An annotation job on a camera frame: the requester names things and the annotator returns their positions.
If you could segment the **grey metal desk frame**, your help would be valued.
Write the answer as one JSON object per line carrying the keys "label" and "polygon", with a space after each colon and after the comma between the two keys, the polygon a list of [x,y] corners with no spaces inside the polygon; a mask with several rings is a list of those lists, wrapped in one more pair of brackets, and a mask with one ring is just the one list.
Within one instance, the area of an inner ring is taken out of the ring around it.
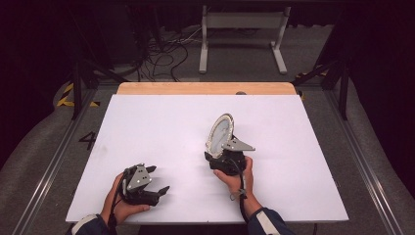
{"label": "grey metal desk frame", "polygon": [[207,6],[203,6],[202,12],[202,47],[199,63],[199,73],[208,71],[208,29],[209,28],[255,28],[277,29],[277,37],[270,42],[270,47],[281,74],[288,72],[281,54],[281,43],[290,17],[291,8],[286,7],[279,12],[210,12]]}

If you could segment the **white board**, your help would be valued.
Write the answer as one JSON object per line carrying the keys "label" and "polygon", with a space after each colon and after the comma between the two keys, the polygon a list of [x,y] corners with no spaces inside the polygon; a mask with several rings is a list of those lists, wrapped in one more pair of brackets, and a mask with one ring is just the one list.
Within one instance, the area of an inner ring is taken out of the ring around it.
{"label": "white board", "polygon": [[204,152],[214,122],[230,114],[253,146],[254,193],[287,222],[346,221],[348,215],[297,95],[114,95],[69,207],[75,222],[99,212],[115,177],[152,165],[149,190],[168,190],[133,224],[240,223],[238,205]]}

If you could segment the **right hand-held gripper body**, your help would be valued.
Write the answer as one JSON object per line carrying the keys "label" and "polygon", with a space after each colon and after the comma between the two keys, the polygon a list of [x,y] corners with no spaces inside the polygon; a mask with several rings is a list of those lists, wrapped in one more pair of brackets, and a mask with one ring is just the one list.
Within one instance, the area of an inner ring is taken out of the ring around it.
{"label": "right hand-held gripper body", "polygon": [[254,151],[255,147],[233,138],[222,145],[223,152],[218,159],[208,162],[211,169],[219,169],[226,175],[241,174],[246,168],[245,151]]}

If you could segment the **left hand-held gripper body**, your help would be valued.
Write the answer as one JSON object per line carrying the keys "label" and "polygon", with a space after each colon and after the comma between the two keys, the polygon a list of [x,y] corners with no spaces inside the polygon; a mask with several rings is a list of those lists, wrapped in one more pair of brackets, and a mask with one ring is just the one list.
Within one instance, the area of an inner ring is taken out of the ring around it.
{"label": "left hand-held gripper body", "polygon": [[146,191],[145,187],[152,182],[150,173],[144,164],[137,164],[127,168],[121,178],[118,192],[121,198],[129,205],[155,206],[160,199],[157,192]]}

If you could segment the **aluminium floor rail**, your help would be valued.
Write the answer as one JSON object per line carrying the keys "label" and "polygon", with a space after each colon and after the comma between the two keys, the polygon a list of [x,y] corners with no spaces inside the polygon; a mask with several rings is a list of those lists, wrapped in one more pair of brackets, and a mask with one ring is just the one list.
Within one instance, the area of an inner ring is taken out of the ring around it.
{"label": "aluminium floor rail", "polygon": [[95,89],[85,90],[84,98],[81,100],[81,109],[78,111],[77,116],[69,122],[69,126],[66,129],[64,136],[53,155],[52,160],[49,162],[40,181],[37,183],[37,186],[31,195],[30,201],[23,211],[19,222],[15,226],[12,235],[26,235],[29,228],[31,227],[62,165],[64,156],[69,148],[69,143],[75,131],[79,127],[86,111],[88,110],[88,107],[92,102],[95,93]]}
{"label": "aluminium floor rail", "polygon": [[332,91],[324,91],[324,95],[331,107],[331,110],[335,114],[337,121],[339,122],[343,133],[346,136],[347,144],[351,148],[353,154],[353,160],[356,167],[364,181],[364,184],[368,190],[371,200],[378,211],[378,214],[384,223],[389,235],[404,235],[394,213],[392,212],[391,205],[387,199],[385,190],[381,182],[379,181],[375,171],[368,164],[363,154],[360,145],[352,131],[351,126],[347,120],[344,120],[339,111],[339,102],[335,94]]}

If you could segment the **person's right hand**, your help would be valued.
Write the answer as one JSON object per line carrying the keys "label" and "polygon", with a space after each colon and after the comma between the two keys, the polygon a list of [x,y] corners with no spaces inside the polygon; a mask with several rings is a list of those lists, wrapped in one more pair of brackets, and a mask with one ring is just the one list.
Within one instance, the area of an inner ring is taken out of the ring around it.
{"label": "person's right hand", "polygon": [[[246,169],[243,171],[244,189],[247,197],[250,199],[254,196],[254,175],[253,175],[253,159],[245,157]],[[227,187],[229,192],[236,196],[241,188],[241,178],[239,176],[226,175],[219,169],[213,171],[214,175],[221,180]]]}

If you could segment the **oval mirror with jewelled rim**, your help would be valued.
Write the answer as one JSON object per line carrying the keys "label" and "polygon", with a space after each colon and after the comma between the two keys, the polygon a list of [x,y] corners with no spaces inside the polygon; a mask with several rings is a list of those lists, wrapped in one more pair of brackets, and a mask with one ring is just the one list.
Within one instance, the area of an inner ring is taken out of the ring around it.
{"label": "oval mirror with jewelled rim", "polygon": [[222,145],[232,139],[234,119],[230,114],[223,114],[213,124],[207,138],[207,152],[218,159],[223,152]]}

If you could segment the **wooden table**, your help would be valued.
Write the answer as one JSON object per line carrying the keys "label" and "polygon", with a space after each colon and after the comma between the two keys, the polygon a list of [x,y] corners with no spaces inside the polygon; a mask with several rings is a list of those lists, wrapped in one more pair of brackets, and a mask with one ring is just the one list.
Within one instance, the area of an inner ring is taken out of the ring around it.
{"label": "wooden table", "polygon": [[290,82],[123,82],[117,95],[296,95]]}

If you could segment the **person's left hand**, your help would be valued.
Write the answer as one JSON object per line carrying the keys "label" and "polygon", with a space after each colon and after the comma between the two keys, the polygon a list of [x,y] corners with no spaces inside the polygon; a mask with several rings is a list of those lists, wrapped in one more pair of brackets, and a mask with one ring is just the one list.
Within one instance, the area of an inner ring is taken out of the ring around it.
{"label": "person's left hand", "polygon": [[120,173],[115,178],[113,186],[104,201],[100,216],[103,218],[103,220],[105,220],[105,223],[108,223],[111,213],[115,215],[116,222],[121,224],[129,216],[140,212],[146,212],[150,209],[149,205],[129,205],[116,195],[117,185],[122,177],[123,173]]}

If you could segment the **black metal stand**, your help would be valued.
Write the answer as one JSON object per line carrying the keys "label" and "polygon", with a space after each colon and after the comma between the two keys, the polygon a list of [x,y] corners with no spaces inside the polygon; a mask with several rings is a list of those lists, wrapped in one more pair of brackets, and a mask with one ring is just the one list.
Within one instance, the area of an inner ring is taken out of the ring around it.
{"label": "black metal stand", "polygon": [[105,69],[101,65],[92,62],[91,60],[80,58],[74,61],[72,66],[72,82],[73,82],[73,96],[74,96],[74,110],[72,119],[77,119],[80,116],[80,113],[83,109],[83,99],[82,99],[82,79],[85,78],[84,83],[89,89],[95,89],[98,87],[98,80],[93,75],[93,70],[97,70],[103,75],[111,78],[112,80],[123,83],[126,82],[126,79],[122,76]]}
{"label": "black metal stand", "polygon": [[[341,117],[344,120],[347,120],[346,102],[347,102],[347,91],[348,91],[348,81],[349,81],[347,64],[345,61],[339,60],[339,61],[329,62],[326,65],[329,65],[329,67],[323,71],[326,73],[326,75],[324,76],[324,79],[321,81],[320,85],[324,90],[333,90],[337,83],[340,84],[340,95],[339,95],[338,107],[339,107],[339,112],[341,114]],[[303,84],[309,81],[310,79],[314,77],[311,77],[310,75],[308,75],[300,79],[295,79],[294,81],[292,81],[292,84],[294,86],[298,86],[300,84]]]}

